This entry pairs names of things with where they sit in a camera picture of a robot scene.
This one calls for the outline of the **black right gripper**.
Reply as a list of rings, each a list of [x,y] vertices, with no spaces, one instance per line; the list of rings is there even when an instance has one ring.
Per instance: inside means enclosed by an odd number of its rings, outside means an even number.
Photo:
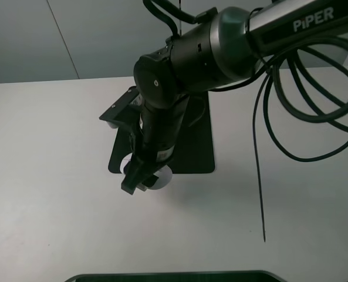
[[[148,174],[160,170],[173,158],[189,101],[189,96],[185,95],[170,108],[158,109],[140,94],[137,97],[140,103],[129,103],[138,117],[131,134],[132,157],[123,168],[124,179],[121,183],[121,189],[130,195],[136,187],[140,190],[152,188],[159,177],[154,174],[148,177]]]

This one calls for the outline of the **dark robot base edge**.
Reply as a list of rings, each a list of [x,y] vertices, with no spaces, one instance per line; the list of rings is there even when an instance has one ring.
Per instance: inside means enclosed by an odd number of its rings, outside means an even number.
[[[206,271],[182,273],[80,274],[66,281],[284,281],[267,271]]]

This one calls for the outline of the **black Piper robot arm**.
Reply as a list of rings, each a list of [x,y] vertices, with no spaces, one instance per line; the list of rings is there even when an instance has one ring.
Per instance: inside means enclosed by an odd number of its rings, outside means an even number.
[[[298,50],[318,58],[313,45],[348,51],[348,1],[275,1],[252,12],[229,7],[191,16],[167,1],[145,7],[173,32],[164,49],[140,57],[134,80],[143,98],[141,118],[131,127],[132,158],[121,184],[133,193],[170,160],[192,93],[223,92],[246,86],[263,73],[265,91],[275,88],[285,109],[299,120],[331,123],[348,114],[348,102],[330,113],[305,114],[287,100],[279,68],[287,61],[302,71]]]

